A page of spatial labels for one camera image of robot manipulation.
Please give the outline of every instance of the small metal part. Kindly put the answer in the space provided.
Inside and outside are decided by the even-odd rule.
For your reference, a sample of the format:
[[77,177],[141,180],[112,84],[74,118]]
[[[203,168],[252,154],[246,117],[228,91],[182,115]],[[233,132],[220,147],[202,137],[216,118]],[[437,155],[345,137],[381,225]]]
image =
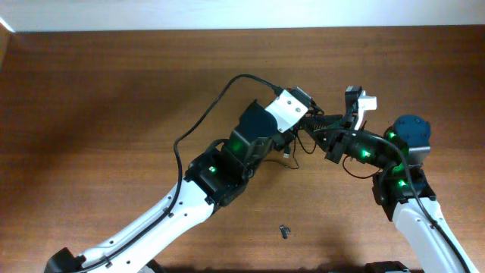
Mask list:
[[281,235],[283,236],[283,239],[288,239],[288,233],[291,232],[291,230],[289,229],[289,227],[285,227],[285,225],[282,224],[280,226],[280,231],[281,231]]

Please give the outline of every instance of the white wall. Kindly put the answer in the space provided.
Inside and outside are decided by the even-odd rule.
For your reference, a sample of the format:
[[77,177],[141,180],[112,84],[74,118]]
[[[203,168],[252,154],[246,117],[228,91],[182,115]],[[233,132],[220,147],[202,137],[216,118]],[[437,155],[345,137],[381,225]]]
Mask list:
[[0,17],[14,31],[485,24],[485,0],[1,0]]

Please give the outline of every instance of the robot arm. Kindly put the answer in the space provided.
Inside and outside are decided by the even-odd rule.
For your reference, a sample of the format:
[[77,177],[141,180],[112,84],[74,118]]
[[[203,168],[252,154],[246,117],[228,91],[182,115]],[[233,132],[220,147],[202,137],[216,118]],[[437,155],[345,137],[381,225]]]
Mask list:
[[[327,116],[298,87],[278,89],[275,93],[278,97],[267,108],[254,101],[240,117],[239,125],[228,140],[216,140],[192,161],[168,217],[159,221],[174,201],[177,186],[144,215],[98,246],[77,257],[67,248],[62,249],[48,261],[44,272],[139,272],[185,231],[234,201],[266,155],[272,149],[280,151],[287,147],[299,130],[305,130],[326,152],[325,158],[332,162],[340,162],[346,154],[361,163],[387,170],[373,177],[374,198],[383,206],[388,219],[405,235],[423,269],[426,272],[464,271],[451,245],[423,215],[409,192],[398,155],[380,142],[363,138],[363,131],[353,130],[360,127],[365,111],[377,107],[375,97],[366,96],[360,86],[351,86],[346,92],[346,115]],[[440,228],[448,234],[470,271],[477,272],[446,225],[436,195],[421,170],[422,161],[430,151],[429,124],[420,119],[420,127],[409,127],[406,122],[410,117],[416,118],[401,117],[384,135],[407,152],[412,181],[421,203],[434,219],[439,219]]]

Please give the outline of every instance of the wooden tabletop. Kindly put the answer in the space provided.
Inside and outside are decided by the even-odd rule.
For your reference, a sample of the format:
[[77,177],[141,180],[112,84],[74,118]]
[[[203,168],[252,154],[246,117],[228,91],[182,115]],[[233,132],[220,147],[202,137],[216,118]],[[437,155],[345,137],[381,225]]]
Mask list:
[[[241,73],[298,85],[327,114],[342,114],[346,87],[362,85],[378,98],[366,125],[376,133],[400,115],[429,121],[427,179],[485,271],[484,34],[485,27],[15,34],[0,72],[0,271],[41,272],[60,248],[80,253],[152,207],[177,180],[174,140]],[[251,80],[234,84],[180,143],[184,168],[228,137],[253,99],[273,98]],[[350,177],[322,151],[297,148],[296,156],[297,171],[264,163],[244,194],[157,261],[254,270],[398,260],[420,268],[376,205],[371,180]],[[288,240],[281,224],[291,228]]]

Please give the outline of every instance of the white plastic part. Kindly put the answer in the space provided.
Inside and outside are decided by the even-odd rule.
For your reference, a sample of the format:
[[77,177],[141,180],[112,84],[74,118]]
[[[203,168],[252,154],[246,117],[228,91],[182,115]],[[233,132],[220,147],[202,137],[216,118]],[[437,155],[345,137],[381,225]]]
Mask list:
[[[431,217],[438,221],[440,227],[461,253],[470,268],[470,272],[478,273],[477,268],[446,224],[440,204],[437,201],[431,201],[429,198],[420,198],[420,200]],[[405,204],[398,203],[394,209],[393,222],[408,240],[426,273],[464,272],[460,261],[448,243],[436,229],[431,227],[431,223],[424,216],[416,199],[410,199]]]
[[[347,91],[350,91],[351,89],[352,86],[349,86],[349,88],[347,88]],[[360,129],[362,121],[364,121],[364,115],[366,111],[377,109],[377,97],[367,96],[364,90],[357,99],[357,107],[357,122],[355,123],[355,126],[353,128],[354,130]]]
[[266,111],[270,112],[278,124],[278,130],[284,132],[295,125],[308,111],[298,99],[284,90],[270,105]]
[[[118,234],[81,253],[86,257],[83,267],[108,257],[162,215],[164,208],[172,202],[176,187],[177,185],[160,202]],[[207,195],[195,182],[182,180],[180,194],[177,204],[171,211],[173,213],[171,217],[165,217],[133,245],[110,259],[110,266],[102,265],[88,272],[137,273],[177,237],[212,215],[214,205],[207,204],[205,197]]]

